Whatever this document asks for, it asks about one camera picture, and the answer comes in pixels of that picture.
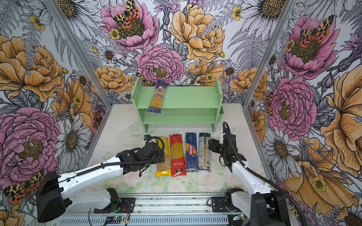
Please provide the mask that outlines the yellow spaghetti pack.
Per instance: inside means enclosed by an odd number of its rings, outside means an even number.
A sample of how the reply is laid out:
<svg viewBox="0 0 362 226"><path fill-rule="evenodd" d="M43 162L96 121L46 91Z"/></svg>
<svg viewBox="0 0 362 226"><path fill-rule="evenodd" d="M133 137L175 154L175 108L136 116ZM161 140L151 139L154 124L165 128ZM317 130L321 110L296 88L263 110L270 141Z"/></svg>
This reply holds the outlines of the yellow spaghetti pack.
<svg viewBox="0 0 362 226"><path fill-rule="evenodd" d="M171 158L169 152L169 143L167 137L160 137L165 145L164 148L164 162L158 163L156 166L156 176L157 177L164 177L164 176L171 176Z"/></svg>

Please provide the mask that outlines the blue Barilla spaghetti box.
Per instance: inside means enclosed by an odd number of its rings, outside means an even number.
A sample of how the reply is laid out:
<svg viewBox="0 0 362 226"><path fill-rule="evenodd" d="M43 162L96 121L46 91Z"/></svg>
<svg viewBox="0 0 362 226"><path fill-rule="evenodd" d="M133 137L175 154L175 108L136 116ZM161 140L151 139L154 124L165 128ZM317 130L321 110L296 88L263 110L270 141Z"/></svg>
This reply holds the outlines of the blue Barilla spaghetti box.
<svg viewBox="0 0 362 226"><path fill-rule="evenodd" d="M198 171L198 152L197 152L197 134L194 132L186 133L186 171Z"/></svg>

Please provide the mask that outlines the red spaghetti pack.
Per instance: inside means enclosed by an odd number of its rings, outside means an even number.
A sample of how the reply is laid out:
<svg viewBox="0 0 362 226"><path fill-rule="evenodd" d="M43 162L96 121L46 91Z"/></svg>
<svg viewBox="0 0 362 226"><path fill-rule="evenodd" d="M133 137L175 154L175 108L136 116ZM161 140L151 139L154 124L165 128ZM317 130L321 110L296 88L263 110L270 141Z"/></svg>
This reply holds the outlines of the red spaghetti pack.
<svg viewBox="0 0 362 226"><path fill-rule="evenodd" d="M170 136L170 156L172 177L186 176L186 165L181 134L171 134Z"/></svg>

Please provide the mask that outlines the blue Don Reggio spaghetti pack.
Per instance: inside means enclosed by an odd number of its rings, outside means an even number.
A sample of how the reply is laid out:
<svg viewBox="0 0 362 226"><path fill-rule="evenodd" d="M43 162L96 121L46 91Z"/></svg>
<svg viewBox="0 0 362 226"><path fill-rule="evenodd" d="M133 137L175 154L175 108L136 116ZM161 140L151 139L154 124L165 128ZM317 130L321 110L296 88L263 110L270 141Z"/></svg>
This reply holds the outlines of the blue Don Reggio spaghetti pack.
<svg viewBox="0 0 362 226"><path fill-rule="evenodd" d="M161 114L161 108L168 84L162 80L157 80L155 94L147 110L148 114Z"/></svg>

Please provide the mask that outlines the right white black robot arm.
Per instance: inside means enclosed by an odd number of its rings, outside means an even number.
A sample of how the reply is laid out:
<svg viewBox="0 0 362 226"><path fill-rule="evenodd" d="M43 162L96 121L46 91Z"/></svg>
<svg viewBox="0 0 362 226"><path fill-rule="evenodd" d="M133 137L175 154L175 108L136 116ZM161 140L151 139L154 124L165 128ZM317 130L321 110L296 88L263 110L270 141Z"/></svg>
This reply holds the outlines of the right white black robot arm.
<svg viewBox="0 0 362 226"><path fill-rule="evenodd" d="M226 122L221 140L211 139L208 148L220 154L222 164L239 179L244 189L233 188L225 193L226 208L241 211L252 226L290 226L285 195L273 190L276 186L250 169L246 158L238 152L236 136Z"/></svg>

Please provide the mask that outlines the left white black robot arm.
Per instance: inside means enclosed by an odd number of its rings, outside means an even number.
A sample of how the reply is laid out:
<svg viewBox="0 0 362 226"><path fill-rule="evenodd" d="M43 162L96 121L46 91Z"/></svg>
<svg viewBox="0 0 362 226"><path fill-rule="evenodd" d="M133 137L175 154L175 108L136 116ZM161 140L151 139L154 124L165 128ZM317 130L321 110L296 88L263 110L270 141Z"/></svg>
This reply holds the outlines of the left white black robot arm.
<svg viewBox="0 0 362 226"><path fill-rule="evenodd" d="M95 213L119 211L122 201L114 188L94 195L87 195L82 190L131 172L142 173L150 165L164 162L165 146L160 137L149 137L144 147L124 150L94 166L71 173L47 173L35 194L37 221L50 222L70 210L90 209Z"/></svg>

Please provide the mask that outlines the clear Ankara spaghetti pack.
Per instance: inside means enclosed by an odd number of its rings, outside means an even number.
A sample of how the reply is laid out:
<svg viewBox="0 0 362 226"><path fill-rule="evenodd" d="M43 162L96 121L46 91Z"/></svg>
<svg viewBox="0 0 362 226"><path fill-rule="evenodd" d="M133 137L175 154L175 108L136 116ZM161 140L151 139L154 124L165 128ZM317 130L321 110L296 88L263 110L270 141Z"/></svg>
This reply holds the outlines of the clear Ankara spaghetti pack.
<svg viewBox="0 0 362 226"><path fill-rule="evenodd" d="M198 165L199 170L210 172L211 166L211 151L208 148L208 142L211 135L209 133L199 133L199 148L198 148Z"/></svg>

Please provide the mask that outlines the green circuit board left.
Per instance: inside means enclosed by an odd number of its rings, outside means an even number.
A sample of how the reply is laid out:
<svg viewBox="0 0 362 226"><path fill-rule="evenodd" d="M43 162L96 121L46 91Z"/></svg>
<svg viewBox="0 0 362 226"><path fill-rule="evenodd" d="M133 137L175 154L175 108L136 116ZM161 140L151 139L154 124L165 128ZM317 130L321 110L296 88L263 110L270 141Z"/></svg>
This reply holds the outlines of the green circuit board left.
<svg viewBox="0 0 362 226"><path fill-rule="evenodd" d="M130 220L130 216L125 216L125 217L115 216L112 219L107 219L104 222L103 226L107 226L107 225L110 225L110 224L117 224L117 225L124 224L125 226L127 226L129 224L129 220Z"/></svg>

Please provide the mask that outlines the green circuit board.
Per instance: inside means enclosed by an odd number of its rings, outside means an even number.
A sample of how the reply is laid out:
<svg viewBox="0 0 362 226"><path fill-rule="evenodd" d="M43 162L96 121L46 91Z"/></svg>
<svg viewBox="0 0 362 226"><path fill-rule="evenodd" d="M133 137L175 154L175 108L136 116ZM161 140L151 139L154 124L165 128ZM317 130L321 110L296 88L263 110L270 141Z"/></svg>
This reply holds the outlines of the green circuit board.
<svg viewBox="0 0 362 226"><path fill-rule="evenodd" d="M246 218L246 215L244 213L241 213L239 215L235 215L232 220L233 221L241 221L241 222L243 222L243 220L245 218Z"/></svg>
<svg viewBox="0 0 362 226"><path fill-rule="evenodd" d="M125 226L127 226L129 224L129 220L130 220L130 216L125 216L125 217L115 216L112 219L107 219L104 222L103 226L107 226L107 225L110 225L110 224L117 224L117 225L124 224Z"/></svg>

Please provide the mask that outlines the green wooden two-tier shelf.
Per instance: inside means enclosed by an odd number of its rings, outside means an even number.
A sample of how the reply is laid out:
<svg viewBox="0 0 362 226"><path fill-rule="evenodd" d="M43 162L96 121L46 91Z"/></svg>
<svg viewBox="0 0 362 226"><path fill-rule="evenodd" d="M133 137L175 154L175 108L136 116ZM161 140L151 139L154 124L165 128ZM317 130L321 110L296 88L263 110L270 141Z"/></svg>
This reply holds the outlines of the green wooden two-tier shelf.
<svg viewBox="0 0 362 226"><path fill-rule="evenodd" d="M144 132L152 124L210 124L212 131L216 131L223 114L218 79L214 86L168 86L159 115L147 112L155 91L154 87L144 87L138 79L131 93Z"/></svg>

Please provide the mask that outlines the green circuit board right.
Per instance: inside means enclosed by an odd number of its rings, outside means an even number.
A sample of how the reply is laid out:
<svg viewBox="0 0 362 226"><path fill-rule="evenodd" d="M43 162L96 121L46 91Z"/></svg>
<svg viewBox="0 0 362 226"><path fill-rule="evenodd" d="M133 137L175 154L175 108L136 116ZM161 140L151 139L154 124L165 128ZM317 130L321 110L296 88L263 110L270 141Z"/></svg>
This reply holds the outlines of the green circuit board right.
<svg viewBox="0 0 362 226"><path fill-rule="evenodd" d="M241 221L241 222L243 222L243 220L245 218L246 218L246 215L244 213L241 213L239 215L235 215L232 220L233 221Z"/></svg>

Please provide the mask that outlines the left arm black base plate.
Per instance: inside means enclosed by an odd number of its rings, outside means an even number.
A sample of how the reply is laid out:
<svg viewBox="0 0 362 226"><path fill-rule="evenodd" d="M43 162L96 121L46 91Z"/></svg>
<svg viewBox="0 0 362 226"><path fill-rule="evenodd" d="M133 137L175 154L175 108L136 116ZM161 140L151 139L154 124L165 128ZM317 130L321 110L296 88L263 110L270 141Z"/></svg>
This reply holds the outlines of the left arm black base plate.
<svg viewBox="0 0 362 226"><path fill-rule="evenodd" d="M95 209L94 213L96 214L106 214L106 213L133 213L135 207L136 198L119 198L117 201L112 201L104 209Z"/></svg>

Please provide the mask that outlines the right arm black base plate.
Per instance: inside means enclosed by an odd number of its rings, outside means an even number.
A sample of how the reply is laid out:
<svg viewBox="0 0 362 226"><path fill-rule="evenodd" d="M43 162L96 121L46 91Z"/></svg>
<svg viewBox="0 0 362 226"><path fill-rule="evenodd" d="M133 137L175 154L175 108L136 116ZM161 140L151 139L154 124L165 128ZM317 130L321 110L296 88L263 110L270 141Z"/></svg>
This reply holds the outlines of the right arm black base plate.
<svg viewBox="0 0 362 226"><path fill-rule="evenodd" d="M240 212L236 207L232 207L224 197L211 197L211 208L213 212Z"/></svg>

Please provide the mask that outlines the aluminium front rail frame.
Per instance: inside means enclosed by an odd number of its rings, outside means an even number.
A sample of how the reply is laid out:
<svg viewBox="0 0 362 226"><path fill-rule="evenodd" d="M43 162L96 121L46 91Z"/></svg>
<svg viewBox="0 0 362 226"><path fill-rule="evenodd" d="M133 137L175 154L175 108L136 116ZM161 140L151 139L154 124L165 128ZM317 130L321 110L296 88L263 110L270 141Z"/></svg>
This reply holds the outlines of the aluminium front rail frame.
<svg viewBox="0 0 362 226"><path fill-rule="evenodd" d="M120 198L136 198L133 213L96 214L94 210L70 210L55 220L46 222L54 226L103 226L115 216L130 216L128 226L191 226L225 225L251 226L246 217L243 222L233 221L240 212L216 213L211 208L211 197L224 197L225 193L195 194L119 194ZM288 205L291 226L298 225Z"/></svg>

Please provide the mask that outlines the right aluminium corner post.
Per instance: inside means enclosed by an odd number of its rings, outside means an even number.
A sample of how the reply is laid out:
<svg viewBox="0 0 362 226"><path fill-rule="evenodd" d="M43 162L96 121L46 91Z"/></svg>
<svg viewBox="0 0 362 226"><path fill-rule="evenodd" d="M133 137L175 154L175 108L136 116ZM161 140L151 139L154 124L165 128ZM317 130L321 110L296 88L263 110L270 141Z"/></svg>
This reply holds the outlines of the right aluminium corner post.
<svg viewBox="0 0 362 226"><path fill-rule="evenodd" d="M249 102L251 101L251 98L253 97L253 95L256 91L258 83L261 81L261 79L263 77L263 73L265 72L265 68L268 64L268 61L273 54L273 50L274 50L275 46L277 45L277 42L278 42L279 38L281 37L281 34L282 34L284 28L288 24L288 20L292 15L296 2L297 1L295 1L295 0L290 0L290 1L286 1L285 5L284 5L280 18L278 19L278 22L276 24L276 28L271 33L271 37L268 42L268 45L264 51L260 64L257 67L255 77L254 77L254 79L250 85L250 88L247 91L247 94L244 98L244 101L242 104L242 106L244 108L246 108L248 106Z"/></svg>

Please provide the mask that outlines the aluminium corner post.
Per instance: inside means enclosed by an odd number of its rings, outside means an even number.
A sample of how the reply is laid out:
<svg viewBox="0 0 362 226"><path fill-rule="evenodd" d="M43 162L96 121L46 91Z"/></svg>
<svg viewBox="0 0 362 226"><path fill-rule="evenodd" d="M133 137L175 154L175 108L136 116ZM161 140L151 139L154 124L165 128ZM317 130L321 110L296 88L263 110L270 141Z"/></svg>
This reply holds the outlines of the aluminium corner post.
<svg viewBox="0 0 362 226"><path fill-rule="evenodd" d="M98 77L95 74L88 58L85 55L80 43L77 40L77 37L73 33L72 29L70 28L66 17L63 15L57 1L45 1L46 8L50 11L51 15L53 16L56 24L59 26L62 34L65 36L68 44L72 48L73 52L77 56L77 59L80 61L80 64L83 70L89 76L92 84L94 85L96 91L98 92L100 98L102 99L105 107L107 109L112 108L112 101L109 99L108 95L106 94L105 90L103 89Z"/></svg>
<svg viewBox="0 0 362 226"><path fill-rule="evenodd" d="M276 24L276 28L271 33L271 37L268 42L268 45L264 51L260 64L257 67L255 77L254 77L254 79L250 85L250 88L247 91L247 94L244 98L244 101L242 104L242 106L244 108L246 108L248 106L249 102L251 101L251 98L253 97L253 95L256 91L258 83L261 81L261 79L263 77L263 73L265 72L265 68L268 64L268 61L273 54L273 50L274 50L275 46L277 45L277 42L278 42L279 38L281 37L281 34L282 34L284 28L288 24L288 20L292 15L296 2L297 1L295 1L295 0L290 0L290 1L286 1L285 5L284 5L280 18L278 19L278 22Z"/></svg>

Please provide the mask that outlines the left aluminium corner post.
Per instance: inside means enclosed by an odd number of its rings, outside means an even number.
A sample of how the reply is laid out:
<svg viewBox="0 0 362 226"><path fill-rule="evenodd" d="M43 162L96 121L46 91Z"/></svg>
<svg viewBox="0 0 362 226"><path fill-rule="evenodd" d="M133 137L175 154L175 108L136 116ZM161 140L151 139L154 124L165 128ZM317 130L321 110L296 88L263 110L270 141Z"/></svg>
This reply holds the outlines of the left aluminium corner post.
<svg viewBox="0 0 362 226"><path fill-rule="evenodd" d="M100 98L102 99L105 107L107 109L112 108L112 101L109 99L108 95L106 94L105 90L103 89L98 77L95 74L88 58L85 55L80 43L77 40L77 37L73 33L72 29L70 28L66 17L63 15L57 1L45 1L46 8L50 11L51 15L53 16L56 24L59 26L62 34L65 36L68 44L72 48L73 52L77 56L77 59L80 61L80 64L83 70L89 76L92 84L94 85L96 91L98 92Z"/></svg>

